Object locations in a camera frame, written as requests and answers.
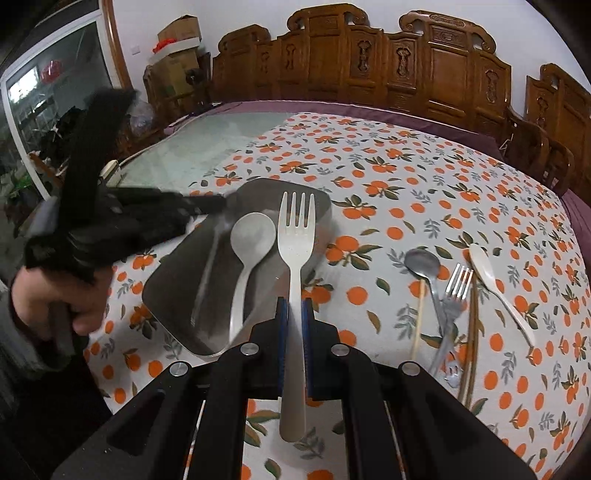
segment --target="sleeve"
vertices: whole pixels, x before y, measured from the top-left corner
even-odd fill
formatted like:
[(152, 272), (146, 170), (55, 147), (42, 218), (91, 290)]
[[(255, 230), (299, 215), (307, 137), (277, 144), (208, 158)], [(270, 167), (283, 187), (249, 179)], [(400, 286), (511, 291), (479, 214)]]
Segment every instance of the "sleeve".
[(16, 404), (19, 382), (36, 380), (44, 373), (63, 369), (70, 361), (53, 341), (40, 342), (23, 324), (12, 306), (11, 292), (0, 294), (0, 419)]

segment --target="orange print tablecloth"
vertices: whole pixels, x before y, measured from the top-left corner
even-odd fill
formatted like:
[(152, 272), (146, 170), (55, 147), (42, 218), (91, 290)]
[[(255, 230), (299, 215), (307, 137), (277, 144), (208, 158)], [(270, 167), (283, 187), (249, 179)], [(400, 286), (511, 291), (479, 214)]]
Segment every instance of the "orange print tablecloth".
[[(549, 478), (584, 427), (591, 313), (579, 246), (554, 193), (477, 151), (419, 131), (334, 115), (298, 113), (197, 181), (226, 193), (255, 177), (304, 183), (333, 200), (336, 234), (303, 289), (318, 318), (374, 361), (407, 360), (418, 282), (404, 253), (425, 246), (441, 259), (441, 287), (468, 244), (485, 247), (498, 286), (535, 329), (530, 349), (502, 304), (481, 286), (478, 369), (470, 409), (540, 478)], [(113, 411), (186, 352), (141, 303), (143, 284), (179, 239), (116, 266), (103, 329), (85, 352)], [(467, 312), (456, 355), (466, 352)], [(426, 301), (418, 362), (438, 340)], [(452, 391), (439, 376), (440, 382)], [(277, 402), (249, 401), (243, 478), (346, 479), (338, 402), (310, 404), (300, 443), (278, 434)]]

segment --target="metal bolt head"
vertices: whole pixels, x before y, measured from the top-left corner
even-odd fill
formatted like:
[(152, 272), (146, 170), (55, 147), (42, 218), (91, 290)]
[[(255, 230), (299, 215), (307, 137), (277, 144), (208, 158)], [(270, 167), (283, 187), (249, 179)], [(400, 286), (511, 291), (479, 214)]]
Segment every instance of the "metal bolt head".
[(250, 356), (258, 353), (258, 345), (255, 343), (245, 343), (240, 347), (240, 351), (243, 355)]
[(170, 365), (170, 374), (173, 377), (182, 377), (189, 371), (189, 367), (184, 362), (175, 362)]
[(401, 369), (402, 373), (410, 375), (411, 377), (415, 377), (421, 372), (421, 367), (415, 362), (406, 362), (402, 365)]
[(349, 355), (349, 347), (343, 345), (342, 343), (336, 343), (332, 347), (330, 347), (330, 351), (333, 355), (336, 356), (346, 356)]

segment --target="cardboard box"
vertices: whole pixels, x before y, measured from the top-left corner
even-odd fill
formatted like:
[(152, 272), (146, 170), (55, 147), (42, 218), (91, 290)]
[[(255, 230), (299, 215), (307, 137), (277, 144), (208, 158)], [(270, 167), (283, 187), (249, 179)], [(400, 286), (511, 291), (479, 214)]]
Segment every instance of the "cardboard box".
[(158, 41), (166, 40), (167, 38), (186, 40), (187, 38), (195, 37), (201, 40), (201, 30), (199, 30), (199, 20), (197, 20), (197, 17), (192, 17), (191, 15), (185, 15), (176, 19), (158, 33)]
[(175, 97), (190, 93), (193, 87), (187, 83), (187, 70), (199, 68), (197, 49), (191, 48), (165, 56), (153, 67), (160, 86), (159, 96)]

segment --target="wooden chopstick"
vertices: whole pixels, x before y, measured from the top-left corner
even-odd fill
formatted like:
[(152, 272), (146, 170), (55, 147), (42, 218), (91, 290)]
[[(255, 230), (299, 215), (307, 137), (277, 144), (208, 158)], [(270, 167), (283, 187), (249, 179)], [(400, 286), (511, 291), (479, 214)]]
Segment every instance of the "wooden chopstick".
[(474, 305), (474, 348), (472, 350), (472, 359), (470, 364), (470, 381), (468, 383), (468, 394), (466, 397), (465, 407), (470, 410), (472, 408), (472, 394), (474, 393), (474, 383), (476, 381), (476, 363), (478, 361), (478, 322), (480, 322), (479, 304), (478, 304), (478, 289), (476, 288), (476, 278), (472, 287), (471, 303)]
[(475, 374), (473, 371), (473, 365), (476, 362), (476, 354), (478, 352), (478, 290), (476, 288), (476, 277), (474, 276), (472, 282), (472, 291), (470, 292), (470, 314), (468, 321), (468, 335), (467, 335), (467, 348), (466, 348), (466, 361), (464, 363), (464, 369), (462, 372), (462, 380), (460, 381), (460, 390), (457, 395), (457, 399), (469, 408), (468, 398), (464, 402), (466, 395), (466, 387), (469, 385), (469, 380), (473, 380), (472, 375)]
[(413, 346), (410, 350), (410, 359), (415, 360), (418, 350), (418, 341), (421, 338), (421, 327), (423, 325), (423, 306), (425, 299), (425, 280), (422, 278), (418, 285), (418, 312), (417, 312), (417, 324), (414, 328)]

